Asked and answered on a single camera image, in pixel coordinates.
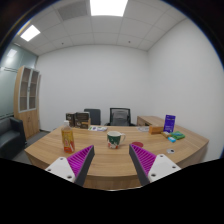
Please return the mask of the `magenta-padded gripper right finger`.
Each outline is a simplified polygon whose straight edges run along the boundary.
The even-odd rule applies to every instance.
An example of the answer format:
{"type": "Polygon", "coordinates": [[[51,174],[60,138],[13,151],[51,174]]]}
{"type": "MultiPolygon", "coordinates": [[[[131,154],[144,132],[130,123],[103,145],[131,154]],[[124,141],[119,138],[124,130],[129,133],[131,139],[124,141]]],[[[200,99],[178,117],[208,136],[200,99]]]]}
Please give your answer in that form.
{"type": "Polygon", "coordinates": [[[180,170],[166,155],[155,155],[134,144],[129,145],[129,154],[142,186],[180,170]]]}

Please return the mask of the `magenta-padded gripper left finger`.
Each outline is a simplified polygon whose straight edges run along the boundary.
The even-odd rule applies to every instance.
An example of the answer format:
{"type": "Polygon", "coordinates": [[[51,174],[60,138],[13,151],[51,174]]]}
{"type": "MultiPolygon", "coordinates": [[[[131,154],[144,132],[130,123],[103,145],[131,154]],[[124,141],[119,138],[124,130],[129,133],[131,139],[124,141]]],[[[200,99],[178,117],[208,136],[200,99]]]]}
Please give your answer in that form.
{"type": "Polygon", "coordinates": [[[94,146],[90,145],[68,158],[59,157],[46,168],[46,171],[82,186],[94,155],[94,146]]]}

